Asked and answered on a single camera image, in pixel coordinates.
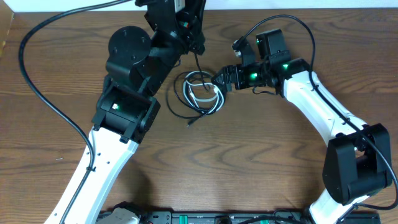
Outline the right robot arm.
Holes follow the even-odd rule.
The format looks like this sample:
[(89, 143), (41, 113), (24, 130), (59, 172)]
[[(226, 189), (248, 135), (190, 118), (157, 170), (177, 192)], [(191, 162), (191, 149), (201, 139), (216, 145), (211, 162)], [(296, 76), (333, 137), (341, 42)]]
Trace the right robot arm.
[(391, 145), (387, 129), (368, 125), (347, 110), (310, 71), (302, 58), (292, 59), (280, 29), (256, 36), (262, 62), (257, 62), (246, 39), (233, 49), (242, 62), (223, 67), (212, 79), (226, 94), (268, 86), (295, 105), (312, 123), (327, 150), (323, 166), (325, 190), (309, 207), (312, 223), (338, 223), (355, 206), (393, 182)]

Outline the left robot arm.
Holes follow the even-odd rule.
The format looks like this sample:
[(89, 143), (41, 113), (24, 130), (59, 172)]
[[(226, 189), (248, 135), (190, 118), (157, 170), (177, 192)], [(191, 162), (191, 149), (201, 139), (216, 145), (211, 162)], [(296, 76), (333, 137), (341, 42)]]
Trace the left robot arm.
[(117, 30), (108, 44), (107, 75), (81, 160), (48, 223), (94, 223), (126, 162), (160, 109), (155, 94), (180, 57), (202, 54), (204, 1), (137, 1), (149, 35), (137, 26)]

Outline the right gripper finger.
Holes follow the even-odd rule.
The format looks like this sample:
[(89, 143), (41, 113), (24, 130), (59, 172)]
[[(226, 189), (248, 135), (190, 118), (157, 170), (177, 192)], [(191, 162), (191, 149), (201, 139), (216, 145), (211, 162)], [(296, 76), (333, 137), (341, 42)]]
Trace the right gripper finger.
[(232, 85), (230, 83), (226, 83), (224, 81), (222, 82), (213, 81), (213, 84), (216, 85), (222, 92), (232, 91)]
[(212, 83), (231, 83), (230, 66), (225, 66), (211, 78)]

